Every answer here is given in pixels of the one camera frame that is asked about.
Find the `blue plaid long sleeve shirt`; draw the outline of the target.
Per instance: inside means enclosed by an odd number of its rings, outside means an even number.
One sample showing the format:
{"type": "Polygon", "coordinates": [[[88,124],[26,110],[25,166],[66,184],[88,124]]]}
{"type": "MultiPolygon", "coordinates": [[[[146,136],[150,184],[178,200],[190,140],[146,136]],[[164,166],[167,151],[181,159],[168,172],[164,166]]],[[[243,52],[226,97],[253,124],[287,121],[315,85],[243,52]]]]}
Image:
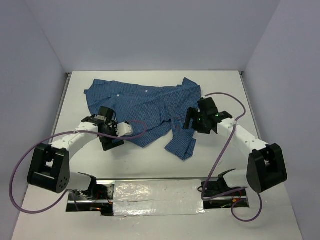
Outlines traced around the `blue plaid long sleeve shirt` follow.
{"type": "Polygon", "coordinates": [[[188,109],[197,108],[201,98],[197,83],[184,78],[177,86],[156,87],[95,79],[84,94],[92,115],[108,107],[119,122],[130,122],[134,136],[144,132],[131,140],[137,146],[145,148],[172,132],[165,149],[183,161],[193,156],[194,130],[185,129],[184,124],[188,109]]]}

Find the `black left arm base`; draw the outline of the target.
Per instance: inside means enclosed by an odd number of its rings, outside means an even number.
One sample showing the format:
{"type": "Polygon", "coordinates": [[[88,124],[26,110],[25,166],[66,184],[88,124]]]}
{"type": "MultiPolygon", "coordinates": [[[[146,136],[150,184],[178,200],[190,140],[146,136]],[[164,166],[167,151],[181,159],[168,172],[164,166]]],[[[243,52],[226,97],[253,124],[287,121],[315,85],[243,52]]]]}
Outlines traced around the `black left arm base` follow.
{"type": "Polygon", "coordinates": [[[113,201],[115,193],[114,182],[98,181],[91,195],[83,191],[72,190],[68,193],[67,213],[99,212],[101,216],[114,215],[113,201]]]}

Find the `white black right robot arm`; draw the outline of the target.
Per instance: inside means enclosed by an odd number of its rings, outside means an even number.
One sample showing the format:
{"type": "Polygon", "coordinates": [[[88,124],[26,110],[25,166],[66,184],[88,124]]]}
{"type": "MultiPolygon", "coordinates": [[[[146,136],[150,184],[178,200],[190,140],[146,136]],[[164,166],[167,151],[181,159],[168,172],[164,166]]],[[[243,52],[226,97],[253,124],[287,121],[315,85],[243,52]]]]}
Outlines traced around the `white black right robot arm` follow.
{"type": "Polygon", "coordinates": [[[219,111],[211,97],[201,98],[198,108],[188,108],[183,127],[192,128],[201,134],[215,132],[225,137],[247,158],[245,170],[231,169],[219,174],[217,190],[221,195],[228,196],[239,188],[251,188],[260,194],[287,181],[281,147],[252,135],[231,114],[219,111]]]}

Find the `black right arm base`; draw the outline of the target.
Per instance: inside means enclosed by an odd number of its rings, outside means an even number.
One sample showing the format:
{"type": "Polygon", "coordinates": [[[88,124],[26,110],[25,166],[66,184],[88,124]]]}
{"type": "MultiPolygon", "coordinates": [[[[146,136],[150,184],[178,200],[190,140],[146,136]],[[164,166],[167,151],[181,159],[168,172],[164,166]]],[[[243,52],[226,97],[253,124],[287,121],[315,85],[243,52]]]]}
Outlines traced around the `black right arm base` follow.
{"type": "MultiPolygon", "coordinates": [[[[218,194],[222,194],[227,191],[235,190],[234,188],[229,188],[225,183],[220,180],[210,181],[205,188],[204,197],[210,198],[218,194]]],[[[236,208],[248,208],[249,203],[247,201],[247,193],[245,190],[233,192],[224,196],[217,197],[210,201],[203,202],[203,208],[205,210],[209,209],[228,209],[231,208],[234,203],[236,208]]]]}

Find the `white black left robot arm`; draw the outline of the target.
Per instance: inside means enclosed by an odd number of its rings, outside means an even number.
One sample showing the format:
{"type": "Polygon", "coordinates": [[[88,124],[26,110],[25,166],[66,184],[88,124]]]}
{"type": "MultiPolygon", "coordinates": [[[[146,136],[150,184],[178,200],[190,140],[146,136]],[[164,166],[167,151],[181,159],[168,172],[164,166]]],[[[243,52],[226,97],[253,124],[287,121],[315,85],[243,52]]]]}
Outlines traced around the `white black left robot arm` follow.
{"type": "Polygon", "coordinates": [[[96,177],[71,172],[70,161],[85,145],[99,138],[104,151],[124,144],[119,140],[131,135],[128,122],[118,122],[114,110],[101,107],[97,114],[85,117],[79,126],[50,144],[40,143],[33,152],[27,182],[30,185],[54,192],[77,191],[86,199],[98,194],[96,177]]]}

